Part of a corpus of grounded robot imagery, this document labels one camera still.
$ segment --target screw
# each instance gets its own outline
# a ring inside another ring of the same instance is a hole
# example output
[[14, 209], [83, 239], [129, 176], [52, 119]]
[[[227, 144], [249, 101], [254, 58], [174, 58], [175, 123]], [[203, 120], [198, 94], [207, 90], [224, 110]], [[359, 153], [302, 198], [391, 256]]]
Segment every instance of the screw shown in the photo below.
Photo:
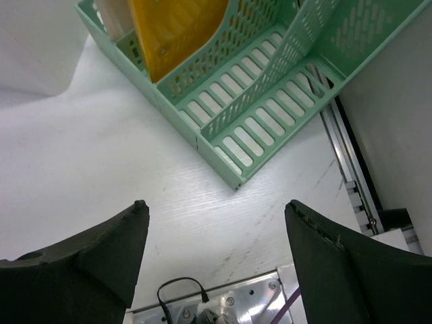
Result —
[[190, 318], [190, 311], [189, 310], [185, 310], [183, 312], [183, 318], [184, 319], [189, 319]]
[[271, 283], [269, 283], [269, 288], [270, 288], [271, 290], [276, 290], [276, 288], [277, 288], [276, 283], [275, 283], [274, 281], [272, 281]]
[[232, 306], [232, 305], [234, 305], [234, 298], [232, 298], [232, 297], [228, 297], [228, 298], [227, 298], [227, 304], [228, 304], [228, 306]]

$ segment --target white table surface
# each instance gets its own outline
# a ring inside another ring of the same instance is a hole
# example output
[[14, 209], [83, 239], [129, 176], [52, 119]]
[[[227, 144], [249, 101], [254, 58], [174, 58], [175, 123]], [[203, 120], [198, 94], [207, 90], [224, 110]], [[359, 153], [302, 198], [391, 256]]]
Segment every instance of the white table surface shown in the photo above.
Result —
[[[298, 199], [359, 230], [315, 118], [234, 193], [88, 39], [58, 97], [0, 89], [0, 259], [54, 244], [145, 199], [151, 222], [133, 308], [179, 276], [219, 286], [290, 264]], [[191, 292], [182, 283], [165, 296]]]

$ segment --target black wire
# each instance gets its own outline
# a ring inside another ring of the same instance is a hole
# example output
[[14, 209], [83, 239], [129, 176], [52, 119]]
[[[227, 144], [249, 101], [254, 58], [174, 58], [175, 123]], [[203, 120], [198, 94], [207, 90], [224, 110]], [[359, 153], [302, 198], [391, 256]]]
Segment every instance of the black wire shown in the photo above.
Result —
[[161, 291], [162, 288], [164, 288], [164, 287], [172, 284], [173, 282], [177, 282], [177, 281], [180, 281], [180, 280], [192, 280], [192, 281], [195, 281], [200, 286], [200, 289], [201, 289], [201, 300], [202, 300], [202, 302], [208, 302], [209, 301], [209, 296], [205, 292], [204, 287], [198, 282], [198, 280], [195, 280], [194, 278], [191, 278], [191, 277], [181, 277], [181, 278], [176, 278], [176, 279], [172, 279], [172, 280], [169, 280], [169, 281], [165, 282], [157, 290], [157, 299], [159, 300], [159, 304], [162, 307], [163, 314], [165, 315], [165, 318], [167, 319], [167, 324], [173, 324], [173, 319], [171, 317], [171, 313], [169, 312], [169, 309], [168, 309], [167, 305], [162, 301], [161, 297], [159, 297], [159, 292]]

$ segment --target white wall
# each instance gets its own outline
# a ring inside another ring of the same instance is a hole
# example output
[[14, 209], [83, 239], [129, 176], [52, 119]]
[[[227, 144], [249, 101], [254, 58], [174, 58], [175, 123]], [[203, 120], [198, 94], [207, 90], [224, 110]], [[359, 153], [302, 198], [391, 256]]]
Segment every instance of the white wall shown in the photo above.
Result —
[[78, 0], [0, 0], [0, 86], [58, 95], [88, 36]]
[[407, 207], [432, 256], [432, 6], [341, 99], [383, 207]]

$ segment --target plastic basket divider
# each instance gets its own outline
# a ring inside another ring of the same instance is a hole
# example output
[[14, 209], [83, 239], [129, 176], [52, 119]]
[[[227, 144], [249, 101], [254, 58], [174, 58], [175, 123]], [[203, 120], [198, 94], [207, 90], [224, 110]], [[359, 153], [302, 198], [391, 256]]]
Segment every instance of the plastic basket divider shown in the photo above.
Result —
[[349, 81], [431, 2], [342, 1], [313, 55]]
[[284, 0], [231, 0], [210, 40], [157, 83], [174, 105], [275, 23]]
[[[108, 35], [107, 31], [105, 30], [105, 27], [102, 25], [102, 22], [99, 20], [97, 13], [93, 7], [93, 0], [89, 1], [81, 1], [77, 4], [75, 4], [75, 8], [78, 10], [78, 13], [82, 15], [82, 13], [85, 12], [85, 15], [95, 24], [97, 28], [99, 28], [103, 34]], [[86, 24], [87, 28], [89, 27], [86, 20], [83, 20], [83, 22]]]
[[144, 55], [141, 53], [140, 43], [134, 30], [119, 39], [117, 47], [145, 76], [149, 75], [145, 66]]
[[212, 140], [304, 59], [341, 0], [307, 0], [260, 76], [227, 107], [213, 116], [201, 134]]

